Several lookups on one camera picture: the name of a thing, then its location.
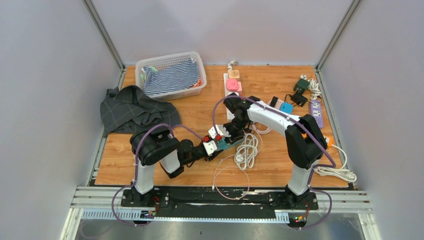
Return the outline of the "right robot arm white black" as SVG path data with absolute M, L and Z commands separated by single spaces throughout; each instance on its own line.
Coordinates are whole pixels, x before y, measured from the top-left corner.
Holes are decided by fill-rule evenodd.
M 285 137 L 288 156 L 293 163 L 291 178 L 285 187 L 285 201 L 292 209 L 301 207 L 310 191 L 313 167 L 328 155 L 328 144 L 315 118 L 310 114 L 297 116 L 282 112 L 255 96 L 232 93 L 222 102 L 234 115 L 223 125 L 230 143 L 242 139 L 253 123 L 262 124 Z

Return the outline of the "orange power strip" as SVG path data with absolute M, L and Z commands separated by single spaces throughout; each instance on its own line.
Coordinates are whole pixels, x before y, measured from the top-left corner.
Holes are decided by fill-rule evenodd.
M 334 143 L 334 138 L 331 137 L 331 136 L 324 135 L 324 140 L 325 140 L 328 148 L 330 148 Z

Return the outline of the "black power adapter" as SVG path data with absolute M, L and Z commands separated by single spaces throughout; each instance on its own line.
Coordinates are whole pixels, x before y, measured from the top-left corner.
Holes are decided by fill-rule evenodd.
M 290 100 L 296 106 L 299 106 L 299 107 L 303 107 L 308 102 L 308 99 L 305 96 L 303 96 L 302 94 L 298 93 L 298 92 L 295 93 L 295 94 L 292 94 L 290 96 Z

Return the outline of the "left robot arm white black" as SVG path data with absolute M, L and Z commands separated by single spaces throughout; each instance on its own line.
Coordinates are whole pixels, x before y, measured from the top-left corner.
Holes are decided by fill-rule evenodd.
M 159 163 L 169 178 L 184 172 L 185 166 L 204 159 L 213 160 L 222 150 L 218 143 L 205 136 L 198 145 L 189 139 L 178 140 L 171 130 L 161 125 L 152 131 L 135 133 L 129 140 L 135 158 L 135 177 L 132 189 L 134 200 L 140 206 L 149 206 L 153 201 L 154 174 Z

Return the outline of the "purple power strip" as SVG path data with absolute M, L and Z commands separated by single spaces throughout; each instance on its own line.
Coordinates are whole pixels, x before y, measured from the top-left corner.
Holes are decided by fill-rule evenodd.
M 309 114 L 314 117 L 319 128 L 324 127 L 323 109 L 319 100 L 311 100 L 309 102 Z

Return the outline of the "teal power strip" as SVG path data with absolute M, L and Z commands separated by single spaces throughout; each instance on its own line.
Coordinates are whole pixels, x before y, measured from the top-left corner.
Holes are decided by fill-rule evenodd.
M 217 141 L 217 150 L 225 151 L 227 149 L 238 146 L 239 144 L 242 143 L 242 141 L 243 141 L 242 139 L 239 139 L 237 141 L 230 142 L 230 140 L 227 137 L 224 137 L 220 139 L 219 141 Z

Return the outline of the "dark green plug adapter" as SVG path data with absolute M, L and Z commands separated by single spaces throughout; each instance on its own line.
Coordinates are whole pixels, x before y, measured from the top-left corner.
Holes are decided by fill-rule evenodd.
M 304 92 L 308 89 L 309 85 L 310 85 L 310 83 L 307 79 L 300 78 L 297 81 L 297 83 L 295 84 L 293 91 L 295 93 L 299 93 L 299 94 L 303 95 Z

